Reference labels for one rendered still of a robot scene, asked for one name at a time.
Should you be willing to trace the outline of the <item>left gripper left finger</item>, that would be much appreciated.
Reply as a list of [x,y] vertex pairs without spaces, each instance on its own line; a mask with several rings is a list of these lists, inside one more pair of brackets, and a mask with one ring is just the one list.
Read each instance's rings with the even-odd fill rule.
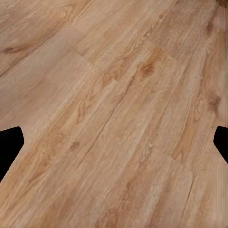
[[19,126],[0,132],[0,182],[23,145],[24,137]]

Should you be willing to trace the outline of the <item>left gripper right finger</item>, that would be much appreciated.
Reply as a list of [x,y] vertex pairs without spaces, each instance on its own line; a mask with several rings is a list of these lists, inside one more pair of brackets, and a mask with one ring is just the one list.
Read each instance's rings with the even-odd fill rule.
[[228,128],[218,126],[213,140],[216,148],[228,163]]

